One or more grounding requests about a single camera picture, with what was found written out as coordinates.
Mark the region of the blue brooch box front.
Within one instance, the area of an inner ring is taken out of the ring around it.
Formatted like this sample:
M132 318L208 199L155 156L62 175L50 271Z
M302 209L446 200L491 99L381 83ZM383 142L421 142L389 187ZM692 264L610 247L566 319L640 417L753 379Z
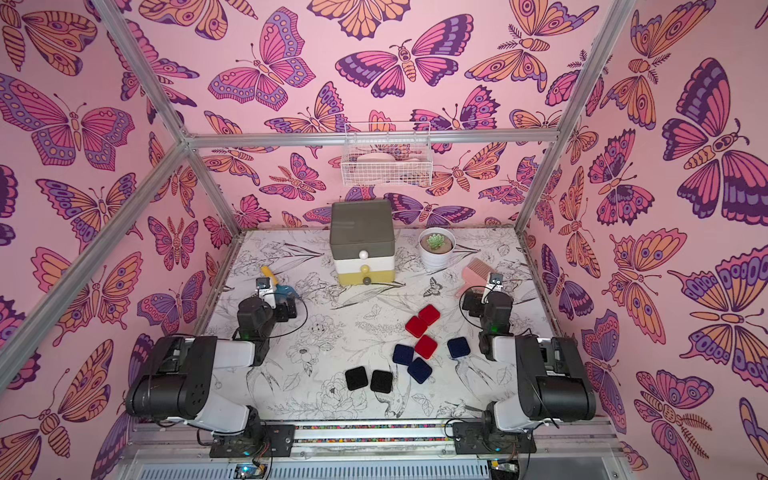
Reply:
M415 358L407 367L407 372L418 384L424 384L432 375L433 369L422 358Z

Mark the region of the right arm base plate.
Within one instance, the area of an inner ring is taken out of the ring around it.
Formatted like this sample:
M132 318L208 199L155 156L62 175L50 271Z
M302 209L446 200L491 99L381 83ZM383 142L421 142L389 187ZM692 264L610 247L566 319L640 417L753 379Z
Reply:
M451 421L445 433L453 440L457 454L510 456L537 452L531 434L493 430L480 421Z

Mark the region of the blue brooch box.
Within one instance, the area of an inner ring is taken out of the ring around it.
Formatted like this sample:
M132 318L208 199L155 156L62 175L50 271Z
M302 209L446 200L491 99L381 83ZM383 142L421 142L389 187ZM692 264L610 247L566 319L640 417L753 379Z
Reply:
M407 372L418 384L424 384L432 375L433 369L422 358L415 358L407 367Z
M396 344L392 353L392 361L397 365L410 366L414 360L415 351L412 346Z
M466 337L456 337L447 341L449 356L453 360L463 358L471 353L471 347Z

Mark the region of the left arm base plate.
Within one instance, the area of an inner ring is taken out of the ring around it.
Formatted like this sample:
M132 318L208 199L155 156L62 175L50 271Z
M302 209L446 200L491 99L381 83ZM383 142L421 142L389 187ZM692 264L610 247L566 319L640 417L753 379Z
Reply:
M214 435L210 458L289 457L295 439L293 424L259 424L238 435Z

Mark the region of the three-tier drawer cabinet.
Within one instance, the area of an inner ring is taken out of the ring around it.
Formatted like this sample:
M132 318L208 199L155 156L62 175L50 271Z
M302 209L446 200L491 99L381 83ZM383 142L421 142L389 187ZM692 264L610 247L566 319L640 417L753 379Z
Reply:
M395 233L387 200L337 202L331 209L330 248L342 286L395 280Z

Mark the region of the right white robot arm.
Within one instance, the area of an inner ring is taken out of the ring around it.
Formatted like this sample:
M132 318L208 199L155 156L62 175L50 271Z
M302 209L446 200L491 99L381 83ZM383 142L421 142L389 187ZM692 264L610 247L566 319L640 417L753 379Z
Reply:
M514 334L512 297L495 285L465 288L459 307L478 319L479 352L503 365L516 385L514 395L484 409L485 436L531 433L541 425L557 427L595 417L594 390L573 339Z

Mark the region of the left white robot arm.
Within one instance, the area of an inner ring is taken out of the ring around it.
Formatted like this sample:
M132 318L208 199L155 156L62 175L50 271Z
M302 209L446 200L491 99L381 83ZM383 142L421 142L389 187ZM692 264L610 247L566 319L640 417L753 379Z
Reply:
M278 323L297 316L295 293L255 295L238 305L235 336L160 339L124 400L127 414L155 423L183 423L215 437L264 438L257 410L217 393L220 370L257 367L266 360Z

